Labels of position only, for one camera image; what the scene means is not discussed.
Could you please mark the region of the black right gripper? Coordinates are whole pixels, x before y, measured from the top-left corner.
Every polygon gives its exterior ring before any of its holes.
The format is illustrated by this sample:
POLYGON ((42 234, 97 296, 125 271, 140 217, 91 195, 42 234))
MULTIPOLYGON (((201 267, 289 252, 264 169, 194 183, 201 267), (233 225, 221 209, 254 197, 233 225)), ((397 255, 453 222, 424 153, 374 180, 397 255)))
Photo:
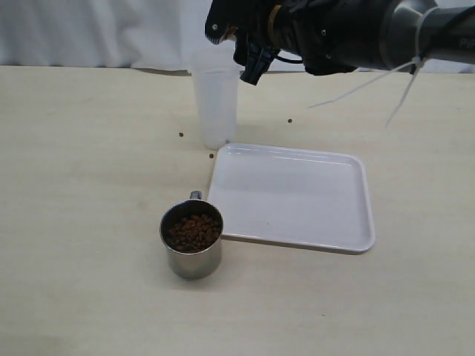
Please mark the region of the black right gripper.
POLYGON ((385 15, 385 1, 213 1, 204 33, 214 45, 234 37, 240 79, 256 85, 280 52, 309 74, 383 69, 385 15))

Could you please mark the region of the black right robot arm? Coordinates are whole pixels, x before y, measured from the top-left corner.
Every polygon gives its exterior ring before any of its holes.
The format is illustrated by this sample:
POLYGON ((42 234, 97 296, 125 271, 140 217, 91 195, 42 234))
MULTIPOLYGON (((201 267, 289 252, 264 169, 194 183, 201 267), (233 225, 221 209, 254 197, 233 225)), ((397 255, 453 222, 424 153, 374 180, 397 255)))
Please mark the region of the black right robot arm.
POLYGON ((204 33, 215 45, 235 41, 234 61, 251 85, 281 52, 313 76, 474 62, 474 8, 434 1, 213 1, 204 33))

